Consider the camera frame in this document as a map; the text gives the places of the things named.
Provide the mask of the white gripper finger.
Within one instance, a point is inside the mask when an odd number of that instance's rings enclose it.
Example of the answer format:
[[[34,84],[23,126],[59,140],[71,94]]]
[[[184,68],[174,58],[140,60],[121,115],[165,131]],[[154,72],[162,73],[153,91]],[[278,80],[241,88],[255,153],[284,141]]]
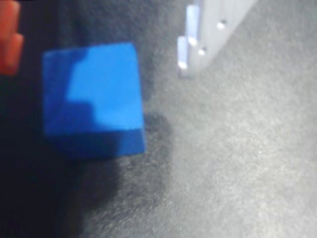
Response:
[[[256,0],[195,0],[186,6],[184,35],[177,38],[179,76],[193,77],[225,46]]]

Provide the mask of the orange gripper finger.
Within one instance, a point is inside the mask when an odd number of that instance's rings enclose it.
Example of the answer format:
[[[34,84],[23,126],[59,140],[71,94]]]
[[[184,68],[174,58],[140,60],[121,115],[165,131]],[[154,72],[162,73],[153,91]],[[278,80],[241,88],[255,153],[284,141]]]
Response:
[[[24,36],[18,32],[21,4],[16,0],[0,2],[0,73],[15,75],[18,71]]]

